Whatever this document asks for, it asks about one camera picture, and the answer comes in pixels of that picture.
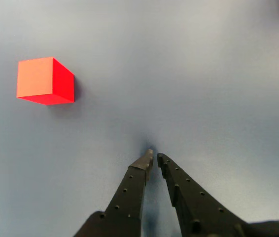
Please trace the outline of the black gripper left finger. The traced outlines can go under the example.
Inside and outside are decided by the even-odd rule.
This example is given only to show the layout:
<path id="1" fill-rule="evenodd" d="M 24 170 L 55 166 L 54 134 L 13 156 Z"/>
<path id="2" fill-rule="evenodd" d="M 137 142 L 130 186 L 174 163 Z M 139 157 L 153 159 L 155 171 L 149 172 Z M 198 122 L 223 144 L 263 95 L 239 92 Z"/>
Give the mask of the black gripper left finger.
<path id="1" fill-rule="evenodd" d="M 144 191 L 153 167 L 153 150 L 133 162 L 105 211 L 93 213 L 76 237 L 140 237 Z"/>

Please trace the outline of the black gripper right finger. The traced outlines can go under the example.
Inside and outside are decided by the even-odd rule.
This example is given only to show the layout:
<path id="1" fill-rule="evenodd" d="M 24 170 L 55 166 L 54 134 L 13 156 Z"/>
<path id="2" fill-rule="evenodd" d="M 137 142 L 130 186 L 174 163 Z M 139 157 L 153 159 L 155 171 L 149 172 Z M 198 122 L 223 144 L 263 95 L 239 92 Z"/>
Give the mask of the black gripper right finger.
<path id="1" fill-rule="evenodd" d="M 183 237 L 245 236 L 245 221 L 219 203 L 170 157 L 159 153 L 157 159 Z"/>

